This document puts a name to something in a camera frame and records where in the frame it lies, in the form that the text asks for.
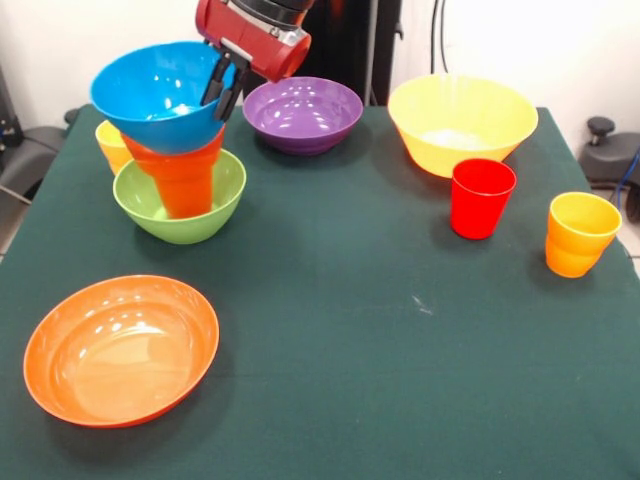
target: green bowl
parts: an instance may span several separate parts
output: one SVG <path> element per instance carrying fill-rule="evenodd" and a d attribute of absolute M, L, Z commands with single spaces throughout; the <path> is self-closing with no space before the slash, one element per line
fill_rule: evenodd
<path fill-rule="evenodd" d="M 151 235 L 176 245 L 189 245 L 211 238 L 229 220 L 247 183 L 247 172 L 235 155 L 226 150 L 213 167 L 213 207 L 209 213 L 191 218 L 169 219 L 156 185 L 134 160 L 113 180 L 118 205 Z"/>

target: white wall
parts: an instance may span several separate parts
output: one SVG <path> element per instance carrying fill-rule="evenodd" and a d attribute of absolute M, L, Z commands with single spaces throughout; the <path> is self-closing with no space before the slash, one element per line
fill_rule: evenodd
<path fill-rule="evenodd" d="M 404 0 L 393 86 L 429 73 L 432 8 Z M 493 78 L 549 107 L 574 152 L 594 114 L 640 130 L 638 0 L 447 0 L 445 45 L 450 72 Z"/>
<path fill-rule="evenodd" d="M 198 0 L 0 0 L 0 64 L 23 127 L 63 124 L 107 63 L 159 42 L 198 40 Z"/>
<path fill-rule="evenodd" d="M 96 73 L 129 50 L 199 39 L 197 0 L 0 0 L 0 64 L 25 127 L 62 124 Z M 404 0 L 392 83 L 429 72 L 430 0 Z M 450 70 L 551 108 L 576 151 L 593 114 L 640 130 L 640 2 L 447 0 Z"/>

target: purple bowl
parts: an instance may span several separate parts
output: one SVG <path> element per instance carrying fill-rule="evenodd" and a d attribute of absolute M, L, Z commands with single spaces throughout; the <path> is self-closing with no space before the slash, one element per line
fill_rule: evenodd
<path fill-rule="evenodd" d="M 349 135 L 363 109 L 360 97 L 340 83 L 291 77 L 256 88 L 242 110 L 272 147 L 292 155 L 318 155 Z"/>

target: red cup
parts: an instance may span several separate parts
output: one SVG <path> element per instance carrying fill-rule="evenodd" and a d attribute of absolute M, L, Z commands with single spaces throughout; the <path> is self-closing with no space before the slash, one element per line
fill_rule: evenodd
<path fill-rule="evenodd" d="M 224 127 L 209 145 L 189 153 L 163 155 L 122 135 L 140 169 L 153 177 L 169 218 L 189 218 L 211 211 L 211 169 L 218 160 Z"/>
<path fill-rule="evenodd" d="M 451 228 L 470 240 L 493 235 L 516 188 L 517 177 L 494 160 L 470 159 L 453 169 Z"/>

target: yellow bowl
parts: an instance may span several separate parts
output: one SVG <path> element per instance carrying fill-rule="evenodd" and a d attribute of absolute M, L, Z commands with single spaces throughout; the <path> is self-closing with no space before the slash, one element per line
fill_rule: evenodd
<path fill-rule="evenodd" d="M 428 75 L 400 85 L 389 114 L 413 160 L 451 178 L 469 158 L 501 162 L 538 125 L 535 107 L 499 83 L 460 75 Z"/>
<path fill-rule="evenodd" d="M 120 130 L 114 127 L 108 120 L 105 120 L 96 128 L 96 140 L 98 141 L 98 145 L 100 145 L 100 150 L 102 150 L 104 156 L 107 157 L 109 167 L 111 167 L 114 175 L 117 175 L 122 167 L 129 163 L 129 160 L 133 159 L 127 146 L 124 144 L 124 140 L 122 140 Z"/>

